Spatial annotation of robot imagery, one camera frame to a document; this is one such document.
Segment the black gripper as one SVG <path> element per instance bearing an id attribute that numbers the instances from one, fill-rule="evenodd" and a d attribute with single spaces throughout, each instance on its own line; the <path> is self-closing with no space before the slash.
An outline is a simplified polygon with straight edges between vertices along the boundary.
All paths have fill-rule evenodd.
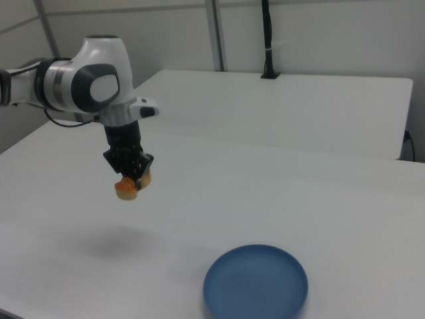
<path id="1" fill-rule="evenodd" d="M 116 182 L 130 177 L 135 178 L 137 189 L 146 188 L 152 180 L 154 157 L 143 153 L 138 121 L 124 126 L 105 126 L 104 130 L 110 147 L 104 152 L 104 157 L 117 173 Z"/>

